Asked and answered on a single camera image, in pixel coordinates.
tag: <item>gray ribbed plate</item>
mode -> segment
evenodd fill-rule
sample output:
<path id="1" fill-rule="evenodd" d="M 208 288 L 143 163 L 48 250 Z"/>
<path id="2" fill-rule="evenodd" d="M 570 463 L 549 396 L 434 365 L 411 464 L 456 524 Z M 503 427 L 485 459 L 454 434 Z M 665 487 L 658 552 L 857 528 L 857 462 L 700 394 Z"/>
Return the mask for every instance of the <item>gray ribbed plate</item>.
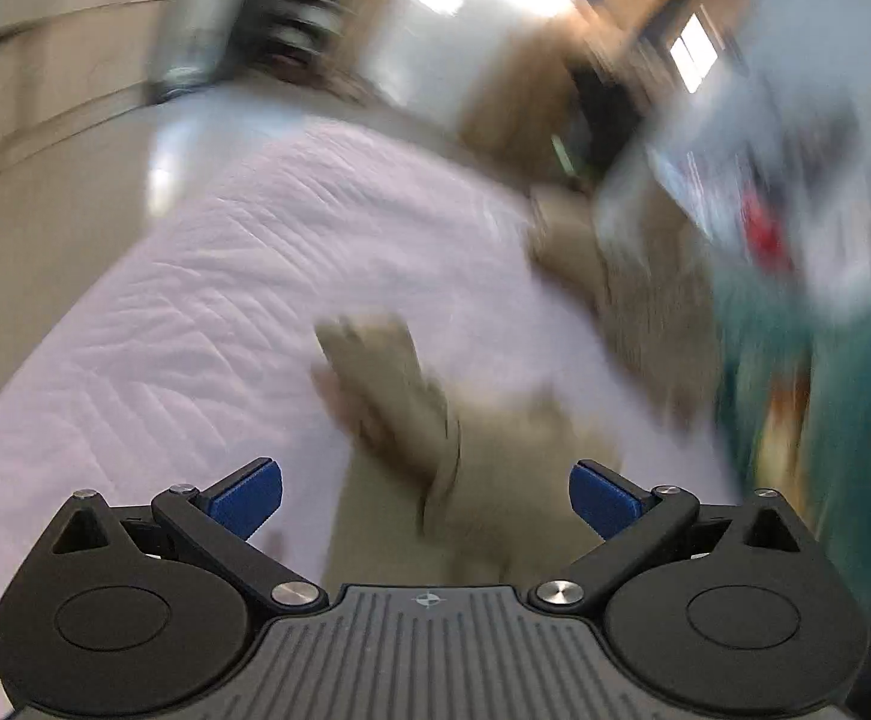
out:
<path id="1" fill-rule="evenodd" d="M 835 710 L 832 720 L 842 717 Z M 271 625 L 245 667 L 165 720 L 685 720 L 629 682 L 588 626 L 510 587 L 350 586 L 335 608 Z M 24 710 L 19 720 L 48 717 Z"/>

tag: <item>folded beige cloth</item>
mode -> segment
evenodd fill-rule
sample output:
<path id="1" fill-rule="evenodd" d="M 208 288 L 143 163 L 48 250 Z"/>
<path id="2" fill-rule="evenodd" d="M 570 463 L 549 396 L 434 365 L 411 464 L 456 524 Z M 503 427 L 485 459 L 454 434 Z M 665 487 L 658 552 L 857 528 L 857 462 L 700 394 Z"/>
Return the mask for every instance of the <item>folded beige cloth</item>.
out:
<path id="1" fill-rule="evenodd" d="M 600 544 L 572 511 L 569 472 L 581 458 L 618 469 L 618 456 L 552 394 L 504 407 L 450 401 L 391 317 L 320 324 L 317 338 L 336 377 L 320 389 L 358 438 L 323 576 L 330 592 L 343 581 L 528 586 Z"/>
<path id="2" fill-rule="evenodd" d="M 528 255 L 581 295 L 650 402 L 687 426 L 712 408 L 722 375 L 712 287 L 691 221 L 657 184 L 642 200 L 638 258 L 597 237 L 588 202 L 561 194 L 535 197 Z"/>

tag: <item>wrinkled sheet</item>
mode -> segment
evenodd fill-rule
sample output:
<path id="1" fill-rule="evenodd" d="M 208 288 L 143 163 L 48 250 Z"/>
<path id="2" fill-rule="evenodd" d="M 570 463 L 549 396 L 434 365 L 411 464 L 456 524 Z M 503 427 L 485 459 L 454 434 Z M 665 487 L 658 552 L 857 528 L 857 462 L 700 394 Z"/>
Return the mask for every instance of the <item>wrinkled sheet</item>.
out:
<path id="1" fill-rule="evenodd" d="M 731 502 L 706 430 L 657 427 L 588 312 L 530 270 L 527 217 L 479 175 L 348 125 L 271 143 L 134 247 L 0 394 L 0 594 L 72 490 L 141 504 L 258 456 L 285 495 L 252 543 L 318 580 L 350 447 L 310 379 L 313 324 L 346 312 L 402 314 L 452 386 L 552 386 L 635 482 Z"/>

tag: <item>window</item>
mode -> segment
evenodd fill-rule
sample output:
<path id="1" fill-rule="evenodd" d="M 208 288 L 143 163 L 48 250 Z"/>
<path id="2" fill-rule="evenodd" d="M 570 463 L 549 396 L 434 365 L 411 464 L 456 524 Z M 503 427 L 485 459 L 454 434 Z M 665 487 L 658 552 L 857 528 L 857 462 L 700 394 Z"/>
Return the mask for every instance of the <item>window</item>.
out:
<path id="1" fill-rule="evenodd" d="M 716 64 L 716 59 L 719 58 L 698 16 L 689 19 L 682 34 L 675 38 L 669 53 L 672 53 L 672 61 L 675 62 L 682 76 L 685 88 L 691 93 L 695 93 L 701 86 L 702 79 L 707 76 L 712 66 Z"/>

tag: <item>triangular cutout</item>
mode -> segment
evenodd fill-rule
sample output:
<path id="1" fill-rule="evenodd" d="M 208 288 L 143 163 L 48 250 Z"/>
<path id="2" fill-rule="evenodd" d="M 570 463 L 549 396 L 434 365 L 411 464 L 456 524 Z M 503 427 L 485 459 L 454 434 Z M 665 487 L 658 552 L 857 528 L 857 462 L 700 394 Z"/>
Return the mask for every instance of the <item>triangular cutout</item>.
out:
<path id="1" fill-rule="evenodd" d="M 96 515 L 86 509 L 80 509 L 72 515 L 62 535 L 55 541 L 53 552 L 56 555 L 65 555 L 67 552 L 98 549 L 108 546 L 108 543 L 106 531 L 103 531 Z"/>
<path id="2" fill-rule="evenodd" d="M 798 552 L 798 543 L 775 509 L 762 509 L 746 536 L 746 544 L 762 549 L 777 549 L 780 552 Z"/>

